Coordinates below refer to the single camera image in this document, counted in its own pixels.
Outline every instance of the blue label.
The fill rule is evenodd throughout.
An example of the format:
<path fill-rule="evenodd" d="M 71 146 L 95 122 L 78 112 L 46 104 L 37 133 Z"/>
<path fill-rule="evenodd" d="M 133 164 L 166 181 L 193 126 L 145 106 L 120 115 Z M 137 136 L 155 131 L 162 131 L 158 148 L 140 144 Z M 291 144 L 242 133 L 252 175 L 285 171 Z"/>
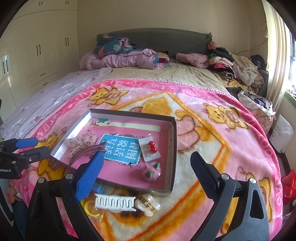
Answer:
<path fill-rule="evenodd" d="M 100 140 L 106 142 L 104 158 L 127 164 L 138 164 L 141 148 L 137 138 L 104 134 Z"/>

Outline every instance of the drawer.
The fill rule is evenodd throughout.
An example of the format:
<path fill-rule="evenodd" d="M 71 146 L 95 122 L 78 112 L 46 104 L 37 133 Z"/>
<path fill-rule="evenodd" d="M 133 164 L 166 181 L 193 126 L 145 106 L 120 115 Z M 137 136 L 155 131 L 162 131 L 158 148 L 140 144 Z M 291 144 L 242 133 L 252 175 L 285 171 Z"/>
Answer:
<path fill-rule="evenodd" d="M 57 74 L 54 73 L 50 76 L 48 76 L 47 78 L 39 81 L 38 83 L 34 84 L 33 86 L 31 86 L 29 88 L 29 93 L 30 95 L 33 95 L 34 93 L 36 93 L 37 91 L 42 90 L 43 88 L 49 86 L 50 83 L 54 82 L 57 80 Z"/>
<path fill-rule="evenodd" d="M 54 74 L 57 72 L 56 65 L 50 65 L 45 67 L 44 69 L 39 70 L 38 72 L 30 75 L 26 78 L 26 83 L 28 86 L 33 86 L 34 84 L 38 83 L 39 81 L 43 80 L 44 78 L 47 78 L 48 76 Z"/>
<path fill-rule="evenodd" d="M 49 10 L 78 10 L 78 0 L 29 0 L 21 7 L 13 19 Z"/>

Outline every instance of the curtain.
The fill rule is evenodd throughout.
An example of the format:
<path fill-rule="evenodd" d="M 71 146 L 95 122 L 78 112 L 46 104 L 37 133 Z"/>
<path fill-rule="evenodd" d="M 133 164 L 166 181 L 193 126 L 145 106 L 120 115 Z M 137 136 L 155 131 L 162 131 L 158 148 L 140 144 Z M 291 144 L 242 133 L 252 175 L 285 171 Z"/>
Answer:
<path fill-rule="evenodd" d="M 266 98 L 272 101 L 273 108 L 277 111 L 289 83 L 291 37 L 288 27 L 276 10 L 266 0 L 262 2 L 268 30 L 267 71 L 269 77 Z"/>

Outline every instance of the red cherry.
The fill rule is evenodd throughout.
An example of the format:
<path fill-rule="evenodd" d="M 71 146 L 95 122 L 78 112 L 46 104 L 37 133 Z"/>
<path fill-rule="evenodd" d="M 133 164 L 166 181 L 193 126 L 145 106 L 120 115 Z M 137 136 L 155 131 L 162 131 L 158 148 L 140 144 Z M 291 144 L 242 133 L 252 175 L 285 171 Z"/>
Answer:
<path fill-rule="evenodd" d="M 149 147 L 151 147 L 151 146 L 155 146 L 155 142 L 154 142 L 154 141 L 149 141 L 149 142 L 148 142 L 148 146 L 149 146 Z"/>
<path fill-rule="evenodd" d="M 157 147 L 156 146 L 150 146 L 151 153 L 157 153 Z"/>

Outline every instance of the headboard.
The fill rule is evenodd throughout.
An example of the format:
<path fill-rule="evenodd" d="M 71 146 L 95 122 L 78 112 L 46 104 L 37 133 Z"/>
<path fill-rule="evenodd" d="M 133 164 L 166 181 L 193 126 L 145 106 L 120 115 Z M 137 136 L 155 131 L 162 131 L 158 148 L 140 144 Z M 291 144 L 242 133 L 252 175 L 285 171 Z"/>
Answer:
<path fill-rule="evenodd" d="M 176 53 L 208 54 L 207 44 L 212 34 L 202 34 L 174 28 L 135 28 L 110 32 L 120 37 L 128 37 L 136 43 L 137 49 L 153 49 L 156 52 L 168 51 L 169 56 Z"/>

